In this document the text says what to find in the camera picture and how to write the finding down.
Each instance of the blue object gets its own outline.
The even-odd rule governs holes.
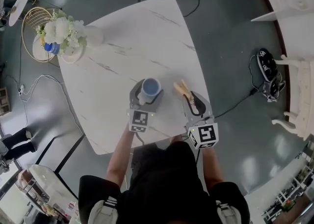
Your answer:
[[[142,90],[145,95],[156,96],[160,92],[160,83],[154,78],[145,79]]]
[[[44,49],[54,55],[57,55],[60,51],[60,44],[57,43],[45,43]]]

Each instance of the gold wire basket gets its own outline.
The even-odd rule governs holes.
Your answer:
[[[23,19],[22,41],[23,41],[24,47],[25,47],[27,53],[33,59],[35,59],[36,61],[39,61],[39,62],[47,62],[47,61],[52,60],[52,58],[54,57],[54,54],[49,54],[49,52],[47,52],[47,54],[45,56],[43,56],[44,59],[37,59],[27,49],[25,38],[24,38],[24,31],[25,31],[25,28],[27,25],[27,27],[30,27],[32,29],[32,31],[35,33],[35,36],[37,36],[38,40],[40,40],[39,36],[36,34],[36,27],[41,26],[41,25],[45,25],[47,22],[49,22],[51,20],[51,18],[52,18],[52,14],[47,9],[42,8],[42,7],[34,7],[30,11],[27,12],[27,14],[25,15],[25,17]]]

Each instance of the blue cup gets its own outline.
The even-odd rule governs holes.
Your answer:
[[[161,84],[156,78],[147,78],[142,84],[142,91],[146,96],[156,96],[161,91]]]

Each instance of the person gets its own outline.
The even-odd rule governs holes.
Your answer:
[[[130,188],[121,193],[133,137],[127,125],[104,179],[81,177],[78,209],[82,224],[249,224],[248,205],[236,184],[223,182],[214,149],[201,150],[208,195],[193,152],[181,136],[171,138],[166,150],[155,143],[135,148]],[[225,209],[232,215],[228,217]]]
[[[21,144],[15,148],[15,145],[29,141],[32,135],[27,128],[19,130],[14,135],[7,134],[0,139],[0,175],[9,171],[9,164],[21,156],[35,152],[36,149],[32,142]]]

